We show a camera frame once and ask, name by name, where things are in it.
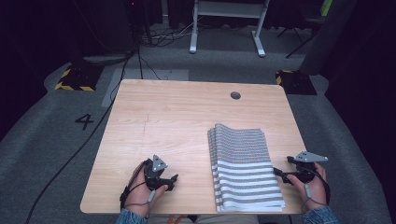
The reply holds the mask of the white metal desk frame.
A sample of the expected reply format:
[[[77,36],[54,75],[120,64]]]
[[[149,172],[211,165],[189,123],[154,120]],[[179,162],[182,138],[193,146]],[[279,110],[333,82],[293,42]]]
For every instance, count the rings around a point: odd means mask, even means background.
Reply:
[[[197,51],[198,39],[198,17],[199,16],[218,16],[218,17],[232,17],[257,19],[257,29],[251,32],[256,50],[260,57],[266,55],[264,47],[262,46],[260,34],[262,25],[267,13],[270,0],[263,0],[259,4],[251,3],[230,3],[230,2],[210,2],[207,0],[194,0],[192,12],[192,34],[190,53],[194,54]]]

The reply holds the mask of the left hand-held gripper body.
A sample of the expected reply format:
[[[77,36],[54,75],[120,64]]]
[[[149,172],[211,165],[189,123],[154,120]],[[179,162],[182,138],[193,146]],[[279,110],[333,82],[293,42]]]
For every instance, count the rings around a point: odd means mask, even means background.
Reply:
[[[152,159],[145,161],[144,176],[146,185],[150,190],[158,189],[161,186],[170,186],[169,179],[162,179],[161,175],[168,167],[167,163],[154,154]]]

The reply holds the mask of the black stand legs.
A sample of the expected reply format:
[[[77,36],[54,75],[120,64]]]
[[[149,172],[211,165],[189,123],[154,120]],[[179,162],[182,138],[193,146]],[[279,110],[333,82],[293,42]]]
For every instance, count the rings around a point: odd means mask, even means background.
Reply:
[[[281,37],[286,31],[292,30],[296,34],[298,40],[300,41],[300,45],[296,47],[292,52],[290,52],[286,56],[286,58],[288,59],[299,49],[304,47],[309,41],[313,40],[314,37],[317,35],[319,29],[321,28],[322,24],[323,21],[319,19],[309,19],[307,17],[302,17],[294,21],[282,22],[280,24],[280,27],[283,28],[283,31],[279,33],[277,36]],[[298,33],[298,29],[300,30],[308,29],[310,31],[310,36],[307,39],[302,39],[300,34]]]

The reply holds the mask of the green object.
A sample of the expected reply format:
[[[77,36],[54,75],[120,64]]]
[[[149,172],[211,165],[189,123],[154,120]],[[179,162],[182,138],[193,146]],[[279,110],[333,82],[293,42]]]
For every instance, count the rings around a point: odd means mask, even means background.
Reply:
[[[332,0],[323,0],[323,3],[320,8],[320,15],[322,17],[326,17],[332,5]]]

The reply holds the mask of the person's right hand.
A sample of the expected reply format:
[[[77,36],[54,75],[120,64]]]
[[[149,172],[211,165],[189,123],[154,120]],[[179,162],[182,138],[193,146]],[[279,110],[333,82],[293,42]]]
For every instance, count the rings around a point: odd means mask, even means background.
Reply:
[[[314,179],[307,184],[301,182],[295,175],[288,175],[287,178],[300,193],[303,202],[302,211],[304,214],[309,210],[328,205],[326,189],[319,177],[315,176]]]

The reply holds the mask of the person's left hand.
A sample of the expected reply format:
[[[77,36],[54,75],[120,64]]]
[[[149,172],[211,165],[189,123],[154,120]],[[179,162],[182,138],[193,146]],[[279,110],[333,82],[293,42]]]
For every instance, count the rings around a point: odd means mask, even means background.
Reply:
[[[161,186],[155,191],[155,194],[151,196],[151,190],[145,183],[144,169],[145,165],[138,166],[135,169],[134,175],[136,175],[136,178],[132,182],[130,193],[125,200],[124,208],[139,216],[147,217],[155,203],[165,193],[167,186]]]

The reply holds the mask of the grey white striped towel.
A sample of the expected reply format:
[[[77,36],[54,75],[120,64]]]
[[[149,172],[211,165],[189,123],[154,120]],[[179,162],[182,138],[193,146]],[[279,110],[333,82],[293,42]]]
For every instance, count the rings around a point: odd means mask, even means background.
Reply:
[[[218,123],[207,136],[219,213],[283,211],[286,203],[262,130]]]

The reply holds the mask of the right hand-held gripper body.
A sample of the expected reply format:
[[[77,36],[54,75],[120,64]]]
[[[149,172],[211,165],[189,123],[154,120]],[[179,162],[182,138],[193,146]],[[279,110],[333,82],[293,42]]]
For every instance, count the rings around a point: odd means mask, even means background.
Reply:
[[[327,156],[321,156],[312,152],[302,151],[294,157],[296,169],[299,172],[298,178],[303,182],[310,182],[315,177],[315,163],[318,161],[328,161]]]

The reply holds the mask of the black base with yellow stripes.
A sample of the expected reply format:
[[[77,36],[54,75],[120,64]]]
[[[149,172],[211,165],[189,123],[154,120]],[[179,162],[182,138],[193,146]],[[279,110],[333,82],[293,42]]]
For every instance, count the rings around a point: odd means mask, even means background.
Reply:
[[[304,75],[300,71],[276,71],[276,84],[281,86],[286,94],[317,94],[310,77],[308,75]]]
[[[61,75],[55,90],[96,91],[96,84],[104,70],[103,66],[88,65],[75,67],[69,65]]]

